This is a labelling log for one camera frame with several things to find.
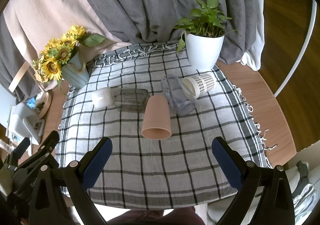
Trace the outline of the small white cup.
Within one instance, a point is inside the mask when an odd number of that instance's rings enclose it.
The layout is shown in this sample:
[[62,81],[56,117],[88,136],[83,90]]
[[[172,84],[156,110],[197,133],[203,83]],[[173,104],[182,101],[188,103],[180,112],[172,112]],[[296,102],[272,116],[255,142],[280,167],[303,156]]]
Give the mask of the small white cup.
[[93,91],[91,100],[95,109],[104,109],[114,105],[114,93],[110,87],[104,87]]

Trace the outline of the pink plastic cup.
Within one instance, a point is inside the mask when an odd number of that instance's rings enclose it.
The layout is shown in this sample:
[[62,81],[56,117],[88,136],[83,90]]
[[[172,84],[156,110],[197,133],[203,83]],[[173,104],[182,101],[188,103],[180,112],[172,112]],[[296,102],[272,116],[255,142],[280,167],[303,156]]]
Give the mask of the pink plastic cup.
[[153,95],[149,98],[141,134],[151,140],[164,140],[171,137],[169,105],[163,95]]

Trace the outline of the houndstooth pattern paper cup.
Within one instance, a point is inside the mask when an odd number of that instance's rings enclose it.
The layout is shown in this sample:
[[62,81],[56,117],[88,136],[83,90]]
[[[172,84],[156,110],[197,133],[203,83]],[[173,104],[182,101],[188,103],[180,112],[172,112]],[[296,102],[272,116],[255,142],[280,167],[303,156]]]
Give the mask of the houndstooth pattern paper cup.
[[182,83],[198,98],[213,89],[216,84],[216,78],[212,72],[209,72],[202,75],[185,77],[182,79]]

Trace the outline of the black left gripper clamp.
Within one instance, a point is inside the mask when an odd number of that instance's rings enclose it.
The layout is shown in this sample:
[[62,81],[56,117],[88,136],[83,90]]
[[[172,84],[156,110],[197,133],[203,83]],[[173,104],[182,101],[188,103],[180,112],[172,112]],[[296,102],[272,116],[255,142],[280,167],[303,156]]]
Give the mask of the black left gripper clamp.
[[1,162],[1,224],[74,224],[60,190],[64,170],[52,156],[59,139],[52,131],[32,157],[18,163],[30,144],[25,138]]

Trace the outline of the white grey desk clutter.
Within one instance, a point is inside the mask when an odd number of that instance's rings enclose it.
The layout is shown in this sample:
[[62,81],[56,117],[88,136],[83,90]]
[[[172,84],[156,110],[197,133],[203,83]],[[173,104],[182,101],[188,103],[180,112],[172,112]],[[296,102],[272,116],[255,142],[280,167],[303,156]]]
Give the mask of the white grey desk clutter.
[[7,133],[18,138],[29,138],[32,144],[40,145],[45,121],[38,119],[37,114],[25,103],[11,105],[8,116]]

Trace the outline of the person dark red trousers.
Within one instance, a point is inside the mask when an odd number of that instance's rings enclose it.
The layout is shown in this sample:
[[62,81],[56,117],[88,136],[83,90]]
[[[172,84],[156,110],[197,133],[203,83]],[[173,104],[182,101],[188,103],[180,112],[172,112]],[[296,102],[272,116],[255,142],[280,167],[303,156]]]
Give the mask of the person dark red trousers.
[[167,215],[164,210],[129,210],[107,224],[204,224],[194,207],[174,209]]

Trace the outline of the wooden round stand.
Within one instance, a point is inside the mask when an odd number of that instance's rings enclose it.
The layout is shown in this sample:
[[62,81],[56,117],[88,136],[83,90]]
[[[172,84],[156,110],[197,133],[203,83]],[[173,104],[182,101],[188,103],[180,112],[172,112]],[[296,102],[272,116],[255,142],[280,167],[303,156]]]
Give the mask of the wooden round stand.
[[34,111],[37,118],[41,119],[45,116],[52,102],[52,97],[49,92],[41,92],[36,96]]

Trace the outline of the dark clear glass container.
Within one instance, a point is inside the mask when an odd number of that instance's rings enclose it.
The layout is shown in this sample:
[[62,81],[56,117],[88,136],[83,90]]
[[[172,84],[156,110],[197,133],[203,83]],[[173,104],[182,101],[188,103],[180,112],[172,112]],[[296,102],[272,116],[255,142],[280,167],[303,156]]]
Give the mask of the dark clear glass container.
[[121,88],[114,103],[119,111],[144,113],[149,97],[146,89]]

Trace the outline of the blue grey ribbed vase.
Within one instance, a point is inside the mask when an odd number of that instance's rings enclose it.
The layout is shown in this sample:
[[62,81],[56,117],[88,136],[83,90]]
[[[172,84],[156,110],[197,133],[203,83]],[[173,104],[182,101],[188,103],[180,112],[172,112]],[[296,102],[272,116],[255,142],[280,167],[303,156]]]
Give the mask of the blue grey ribbed vase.
[[61,68],[61,71],[63,79],[77,89],[81,89],[89,82],[89,73],[79,52]]

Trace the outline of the black white checkered tablecloth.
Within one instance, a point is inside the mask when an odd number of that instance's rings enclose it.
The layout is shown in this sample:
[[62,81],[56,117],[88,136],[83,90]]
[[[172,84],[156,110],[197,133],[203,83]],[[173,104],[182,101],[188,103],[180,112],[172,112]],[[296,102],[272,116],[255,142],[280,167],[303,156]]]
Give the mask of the black white checkered tablecloth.
[[[270,167],[266,147],[241,90],[214,67],[211,91],[196,108],[179,116],[163,94],[166,76],[195,77],[185,52],[174,43],[138,44],[97,56],[87,65],[89,81],[71,88],[59,126],[56,160],[64,167],[80,160],[102,137],[112,155],[88,191],[95,203],[125,209],[169,209],[220,200],[235,194],[212,154],[222,137],[245,160]],[[125,112],[114,105],[98,109],[91,95],[102,88],[145,89],[146,112]]]

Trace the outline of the clear blue glass mug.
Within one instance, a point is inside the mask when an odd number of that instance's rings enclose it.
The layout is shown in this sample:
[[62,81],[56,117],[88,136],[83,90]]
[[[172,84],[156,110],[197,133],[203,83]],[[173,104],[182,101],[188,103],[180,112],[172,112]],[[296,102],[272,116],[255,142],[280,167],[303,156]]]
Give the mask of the clear blue glass mug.
[[187,86],[175,75],[168,74],[161,80],[161,89],[169,105],[178,116],[196,109],[196,98]]

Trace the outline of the yellow artificial sunflowers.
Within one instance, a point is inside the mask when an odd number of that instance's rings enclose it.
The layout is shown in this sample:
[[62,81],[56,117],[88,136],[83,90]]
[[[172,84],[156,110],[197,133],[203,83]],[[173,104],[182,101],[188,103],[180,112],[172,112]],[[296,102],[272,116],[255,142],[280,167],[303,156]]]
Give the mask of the yellow artificial sunflowers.
[[40,51],[39,58],[32,60],[31,66],[35,71],[35,79],[44,84],[57,81],[61,85],[63,77],[61,68],[77,53],[80,47],[96,47],[106,41],[98,33],[89,33],[83,26],[71,26],[58,39],[49,40],[44,50]]

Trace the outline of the white ribbed plant pot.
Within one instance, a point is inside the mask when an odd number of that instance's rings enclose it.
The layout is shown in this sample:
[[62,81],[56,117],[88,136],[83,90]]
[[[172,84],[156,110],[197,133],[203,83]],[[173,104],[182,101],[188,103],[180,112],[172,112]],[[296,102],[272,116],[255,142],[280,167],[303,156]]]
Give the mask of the white ribbed plant pot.
[[224,38],[187,34],[185,45],[190,65],[199,71],[211,70],[219,58]]

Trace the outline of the beige curtain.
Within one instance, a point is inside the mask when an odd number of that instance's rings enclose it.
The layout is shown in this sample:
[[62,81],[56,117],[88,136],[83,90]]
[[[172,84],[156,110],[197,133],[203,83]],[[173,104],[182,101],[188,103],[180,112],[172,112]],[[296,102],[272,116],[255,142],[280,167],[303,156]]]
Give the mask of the beige curtain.
[[1,74],[8,74],[5,87],[24,62],[37,58],[50,39],[61,37],[71,26],[84,26],[106,37],[96,47],[80,47],[85,62],[129,45],[108,31],[87,0],[10,0],[1,13]]

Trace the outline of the green pothos plant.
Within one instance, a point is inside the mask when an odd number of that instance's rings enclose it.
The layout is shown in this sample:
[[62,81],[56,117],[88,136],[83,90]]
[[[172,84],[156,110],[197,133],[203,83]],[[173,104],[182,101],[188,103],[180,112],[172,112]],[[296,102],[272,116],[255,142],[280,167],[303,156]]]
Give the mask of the green pothos plant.
[[199,9],[195,8],[190,11],[189,17],[179,19],[174,25],[174,29],[182,29],[183,32],[178,39],[176,53],[181,52],[186,47],[187,34],[200,37],[218,38],[227,33],[236,32],[237,29],[225,31],[223,24],[231,20],[219,10],[220,0],[195,0]]

